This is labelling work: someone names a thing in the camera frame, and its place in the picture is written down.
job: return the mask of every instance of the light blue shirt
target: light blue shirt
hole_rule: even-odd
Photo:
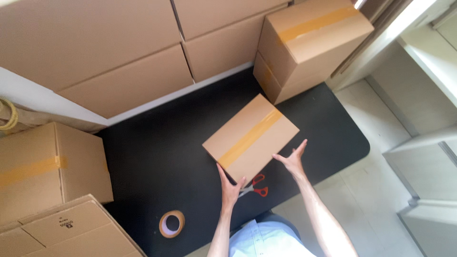
[[[249,222],[230,238],[230,257],[315,257],[282,222]]]

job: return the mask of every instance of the floor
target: floor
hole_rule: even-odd
[[[360,257],[422,257],[396,215],[408,206],[411,195],[382,156],[410,135],[365,80],[336,96],[370,142],[371,151],[314,188]],[[297,227],[314,255],[324,257],[300,194],[272,210]],[[209,244],[187,257],[204,257],[208,249]]]

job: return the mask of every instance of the packing tape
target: packing tape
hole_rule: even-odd
[[[0,188],[22,181],[32,176],[41,175],[58,168],[66,168],[67,159],[63,156],[55,156],[31,164],[22,165],[12,170],[0,173]]]
[[[337,9],[336,11],[330,12],[324,16],[319,18],[303,22],[298,24],[294,27],[291,27],[281,33],[278,34],[279,39],[282,43],[285,43],[289,40],[296,39],[299,36],[306,34],[313,30],[321,29],[325,26],[331,25],[333,23],[337,23],[342,21],[346,18],[356,16],[360,12],[356,10],[353,6],[343,7]]]
[[[178,230],[170,230],[167,227],[167,219],[170,216],[175,216],[178,218],[178,220],[179,220]],[[173,238],[173,237],[179,235],[179,233],[181,233],[181,230],[184,227],[185,221],[186,220],[184,219],[184,214],[182,214],[182,212],[180,212],[178,210],[169,211],[169,212],[165,213],[162,216],[162,218],[160,219],[160,222],[159,222],[160,233],[166,238]]]
[[[257,139],[259,139],[265,131],[267,131],[279,118],[282,113],[274,108],[267,114],[259,123],[246,133],[238,142],[232,146],[221,158],[218,163],[222,168],[227,169],[238,157],[240,157]]]

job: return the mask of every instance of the hand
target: hand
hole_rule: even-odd
[[[286,169],[292,174],[292,176],[294,176],[294,178],[297,178],[297,176],[305,175],[302,166],[302,155],[305,151],[307,142],[308,139],[303,140],[303,142],[297,147],[297,149],[292,149],[292,153],[287,158],[277,154],[272,155],[273,158],[284,164]]]
[[[225,176],[224,170],[222,167],[217,163],[219,170],[219,175],[221,176],[221,183],[222,183],[222,211],[225,210],[232,210],[233,206],[235,206],[236,200],[238,200],[238,195],[241,187],[244,185],[246,181],[246,177],[243,177],[238,181],[236,186],[230,183],[227,176]]]

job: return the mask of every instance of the orange scissors handle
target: orange scissors handle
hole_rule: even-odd
[[[259,195],[265,197],[266,195],[268,195],[268,187],[264,187],[262,189],[254,189],[254,192],[257,192],[259,193]]]
[[[254,177],[254,179],[252,180],[252,185],[255,185],[255,184],[257,184],[258,182],[264,180],[264,178],[265,178],[265,175],[263,175],[263,174],[257,174],[257,175]]]

